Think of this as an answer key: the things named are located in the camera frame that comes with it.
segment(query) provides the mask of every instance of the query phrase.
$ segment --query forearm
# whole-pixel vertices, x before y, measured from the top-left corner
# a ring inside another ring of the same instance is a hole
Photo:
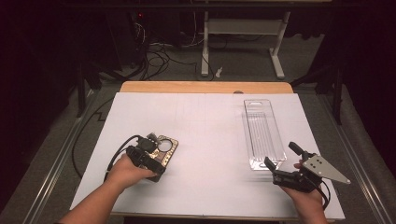
[[[326,217],[322,215],[302,217],[299,216],[302,224],[328,224]]]
[[[106,223],[123,189],[105,182],[61,219],[61,223]]]

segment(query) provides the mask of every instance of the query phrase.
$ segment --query white stand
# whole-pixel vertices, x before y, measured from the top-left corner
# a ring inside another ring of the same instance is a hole
[[[209,34],[238,34],[238,35],[276,35],[276,46],[269,49],[271,59],[279,79],[285,78],[277,54],[283,35],[288,25],[290,12],[285,12],[283,20],[233,20],[233,19],[209,19],[205,12],[204,49],[202,53],[202,76],[209,75],[209,49],[207,41]]]

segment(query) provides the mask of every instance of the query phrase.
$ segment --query silver metal bracket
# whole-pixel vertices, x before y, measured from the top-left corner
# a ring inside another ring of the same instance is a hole
[[[344,184],[350,184],[349,179],[347,179],[328,161],[326,161],[323,157],[319,155],[314,155],[313,157],[303,162],[303,167],[317,176],[330,180],[335,180]]]

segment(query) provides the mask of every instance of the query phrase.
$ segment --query plastic clamshell packaging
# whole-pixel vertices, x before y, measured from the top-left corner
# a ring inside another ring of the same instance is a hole
[[[268,171],[268,157],[278,168],[286,160],[276,119],[269,100],[245,100],[242,113],[247,140],[248,160],[252,170]]]

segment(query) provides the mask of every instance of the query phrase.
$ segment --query metal rail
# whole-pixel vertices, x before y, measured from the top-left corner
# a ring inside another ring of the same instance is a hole
[[[267,10],[299,10],[299,9],[353,9],[363,7],[363,3],[307,3],[307,2],[259,2],[259,3],[208,3],[208,4],[64,4],[61,7],[85,11],[263,11]]]
[[[355,174],[355,176],[361,186],[361,191],[363,192],[368,204],[370,204],[370,206],[373,210],[376,220],[380,224],[394,223],[389,215],[389,212],[387,211],[386,207],[382,203],[381,198],[379,197],[379,195],[377,193],[377,189],[376,189],[375,185],[373,184],[372,180],[365,172],[364,167],[361,164],[361,161],[359,160],[359,158],[355,152],[356,150],[350,144],[344,129],[342,128],[341,125],[337,124],[334,117],[332,116],[332,107],[330,106],[330,103],[327,100],[326,96],[319,95],[318,98],[319,98],[319,101],[321,102],[322,106],[325,108],[325,111],[327,112],[329,119],[332,121],[332,125],[334,126],[335,130],[337,131],[337,133],[344,145],[345,152],[346,152],[346,159],[351,164],[352,171]]]
[[[49,170],[46,178],[44,179],[44,183],[41,186],[40,191],[37,193],[35,197],[35,201],[33,202],[32,206],[29,209],[23,223],[37,223],[41,212],[43,211],[44,206],[47,203],[50,194],[52,193],[53,188],[55,187],[56,182],[64,168],[64,163],[66,162],[71,148],[76,141],[77,134],[80,132],[81,128],[84,126],[84,123],[87,122],[87,111],[92,106],[93,102],[95,101],[98,93],[94,91],[90,91],[88,93],[88,105],[86,109],[82,112],[80,118],[77,118],[73,127],[71,128],[69,134],[67,135],[66,139],[64,140],[64,144],[62,145],[61,150],[55,162],[52,164],[52,167]]]

